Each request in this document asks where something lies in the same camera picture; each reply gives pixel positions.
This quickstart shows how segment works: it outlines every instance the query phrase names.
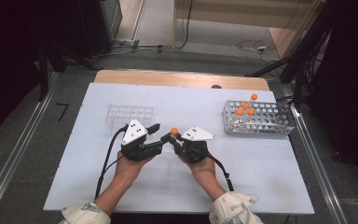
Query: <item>black cable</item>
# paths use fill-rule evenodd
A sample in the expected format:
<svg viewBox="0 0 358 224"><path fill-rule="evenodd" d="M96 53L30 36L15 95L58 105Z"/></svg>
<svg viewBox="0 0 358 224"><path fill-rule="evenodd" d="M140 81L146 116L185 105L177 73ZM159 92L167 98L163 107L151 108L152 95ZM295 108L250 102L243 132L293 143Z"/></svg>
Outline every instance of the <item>black cable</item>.
<svg viewBox="0 0 358 224"><path fill-rule="evenodd" d="M297 13L298 7L300 6L300 2L301 2L301 0L298 0L297 7L296 7L296 9L295 9L295 12L294 12L293 15L292 15L292 18L290 19L289 22L287 22L286 26L281 30L281 33L279 34L278 40L277 40L277 42L276 42L277 44L279 43L279 40L281 39L281 35L282 35L283 31L290 25L290 23L292 23L293 18L295 17L295 15L296 15L296 13Z"/></svg>
<svg viewBox="0 0 358 224"><path fill-rule="evenodd" d="M97 189L95 190L95 198L97 198L98 196L100 196L100 190L101 190L101 185L103 184L103 176L104 174L106 173L106 171L113 165L115 164L115 162L119 161L122 157L118 158L116 161L112 162L112 164L110 164L107 168L107 163L109 162L109 157L110 157L110 153L112 152L112 147L113 147L113 144L115 143L115 140L117 138L117 136L120 134L120 133L123 133L123 132L126 132L127 129L128 129L128 124L122 128L120 128L116 133L115 135L113 136L112 138L112 141L110 142L110 145L109 145L109 148L107 150L107 154L106 154L106 158L105 158L105 161L103 163L103 170L101 171L101 175L100 175L100 178L98 179L98 184L97 184Z"/></svg>
<svg viewBox="0 0 358 224"><path fill-rule="evenodd" d="M229 173L226 172L226 169L223 166L222 162L220 162L217 158L212 156L211 153L209 153L207 157L211 158L220 167L220 169L222 169L223 175L225 176L227 184L228 184L228 189L230 191L234 191L234 187L232 186L231 180L229 179Z"/></svg>
<svg viewBox="0 0 358 224"><path fill-rule="evenodd" d="M226 181L227 181L228 189L230 191L234 191L234 187L232 186L231 180L229 178L229 173L226 172L226 169L223 166L222 162L220 162L217 158L215 158L209 151L207 153L205 153L205 152L199 151L193 147L188 147L188 148L190 148L190 150L193 150L193 151L199 153L200 155L203 155L205 157L212 159L217 164L217 166L219 166L220 169L222 170L223 175L225 176Z"/></svg>
<svg viewBox="0 0 358 224"><path fill-rule="evenodd" d="M191 0L190 2L190 8L188 10L188 14L187 14L187 23L186 23L186 39L185 39L185 42L182 44L181 47L179 48L173 48L172 46L166 46L166 45L138 45L136 46L136 48L139 48L139 49L133 49L133 50L130 50L128 52L120 52L118 54L122 54L122 53L132 53L132 52L137 52L137 51L140 51L140 50L145 50L145 49L167 49L167 50L180 50L182 48L185 47L185 45L187 44L187 40L188 40L188 27L189 27L189 24L190 24L190 16L191 16L191 11L192 11L192 8L193 8L193 2L194 0ZM132 48L131 45L125 45L124 46L118 46L118 47L115 47L115 48L112 48L112 50L114 49L122 49L122 48ZM103 57L103 56L107 56L107 55L115 55L114 53L111 53L111 54L104 54L104 55L101 55L99 57Z"/></svg>

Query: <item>hand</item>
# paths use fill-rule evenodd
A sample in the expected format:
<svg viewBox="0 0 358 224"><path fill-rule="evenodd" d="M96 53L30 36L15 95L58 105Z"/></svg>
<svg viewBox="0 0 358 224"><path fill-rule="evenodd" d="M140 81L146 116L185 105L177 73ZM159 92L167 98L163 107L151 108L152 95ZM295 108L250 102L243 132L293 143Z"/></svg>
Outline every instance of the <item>hand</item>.
<svg viewBox="0 0 358 224"><path fill-rule="evenodd" d="M129 183L129 187L131 186L132 182L138 177L138 175L141 173L142 167L144 167L145 164L147 164L149 161L151 161L153 158L144 160L144 161L129 161L121 151L117 153L117 158L121 158L116 165L116 172L115 172L115 178L118 178L122 181L125 181L126 183Z"/></svg>
<svg viewBox="0 0 358 224"><path fill-rule="evenodd" d="M195 164L190 164L181 157L179 159L190 168L197 183L205 190L212 201L226 193L217 181L214 161L212 159L205 158L203 161Z"/></svg>
<svg viewBox="0 0 358 224"><path fill-rule="evenodd" d="M119 151L117 158L121 156L123 156L123 154ZM145 161L129 161L126 157L121 158L117 162L116 172L112 182L110 182L106 190L94 200L94 203L110 216L121 197L126 193L127 189L131 187L132 182L138 177L139 173L141 173L142 167L152 159L153 158Z"/></svg>

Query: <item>metal frame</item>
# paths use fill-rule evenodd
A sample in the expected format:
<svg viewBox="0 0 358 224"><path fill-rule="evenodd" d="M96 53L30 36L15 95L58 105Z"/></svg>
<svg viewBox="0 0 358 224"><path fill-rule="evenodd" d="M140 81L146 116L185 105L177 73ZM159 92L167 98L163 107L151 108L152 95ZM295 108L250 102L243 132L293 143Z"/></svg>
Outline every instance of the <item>metal frame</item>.
<svg viewBox="0 0 358 224"><path fill-rule="evenodd" d="M283 91L285 95L293 95L289 85L284 85ZM307 151L313 172L315 173L316 179L319 182L319 186L321 188L322 194L324 195L327 207L330 210L331 217L336 224L347 224L349 222L345 216L344 210L330 181L330 178L324 169L324 165L319 158L319 153L312 142L306 122L303 116L297 112L294 105L291 105L291 108L297 123L298 132L300 134L301 140L303 141L304 148Z"/></svg>
<svg viewBox="0 0 358 224"><path fill-rule="evenodd" d="M30 117L27 125L25 126L25 129L22 131L19 141L17 142L16 146L14 146L10 156L7 159L7 162L0 172L0 200L2 199L2 196L4 195L11 178L17 170L17 166L19 165L22 156L28 147L28 144L34 135L34 131L36 130L39 121L42 119L46 108L48 107L59 79L60 76L57 73L54 72L51 75L49 81L50 90L47 96L42 102L39 102L36 105L33 115Z"/></svg>

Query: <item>black curtain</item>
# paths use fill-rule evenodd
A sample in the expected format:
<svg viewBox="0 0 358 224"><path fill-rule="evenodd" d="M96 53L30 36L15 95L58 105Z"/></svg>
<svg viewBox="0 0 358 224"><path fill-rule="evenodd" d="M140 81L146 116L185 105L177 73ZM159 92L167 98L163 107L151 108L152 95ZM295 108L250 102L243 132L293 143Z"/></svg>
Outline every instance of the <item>black curtain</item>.
<svg viewBox="0 0 358 224"><path fill-rule="evenodd" d="M307 103L334 131L340 155L358 165L358 1L337 11Z"/></svg>
<svg viewBox="0 0 358 224"><path fill-rule="evenodd" d="M32 10L26 1L0 1L0 125L40 80Z"/></svg>

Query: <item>white table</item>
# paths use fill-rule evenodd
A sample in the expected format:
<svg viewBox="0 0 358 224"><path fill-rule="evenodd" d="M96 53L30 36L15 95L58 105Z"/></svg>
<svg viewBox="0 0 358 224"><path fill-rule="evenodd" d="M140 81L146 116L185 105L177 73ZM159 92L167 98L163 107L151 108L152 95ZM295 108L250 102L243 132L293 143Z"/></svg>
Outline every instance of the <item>white table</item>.
<svg viewBox="0 0 358 224"><path fill-rule="evenodd" d="M93 200L98 177L112 135L104 124L109 105L152 105L160 130L146 143L158 141L172 126L181 133L193 125L217 136L208 141L211 153L230 173L234 189L256 194L256 213L313 214L310 197L299 171L289 140L238 138L223 132L221 111L225 100L249 99L275 102L270 91L237 91L183 87L136 86L91 83L79 111L75 127L63 153L51 186L45 210L60 210ZM110 161L116 159L117 139ZM113 177L106 173L102 190ZM227 189L222 172L218 180ZM117 206L119 212L208 213L211 202L188 168L164 145L142 170L131 189Z"/></svg>

